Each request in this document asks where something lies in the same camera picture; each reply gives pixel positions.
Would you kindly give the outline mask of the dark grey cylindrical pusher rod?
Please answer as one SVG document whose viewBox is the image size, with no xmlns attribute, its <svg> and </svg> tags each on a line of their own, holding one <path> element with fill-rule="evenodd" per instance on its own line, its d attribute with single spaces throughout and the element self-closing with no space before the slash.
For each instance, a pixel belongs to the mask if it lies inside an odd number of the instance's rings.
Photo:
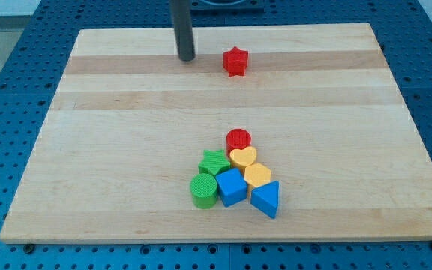
<svg viewBox="0 0 432 270">
<path fill-rule="evenodd" d="M 170 0 L 169 7 L 178 57 L 183 62 L 195 59 L 194 36 L 189 0 Z"/>
</svg>

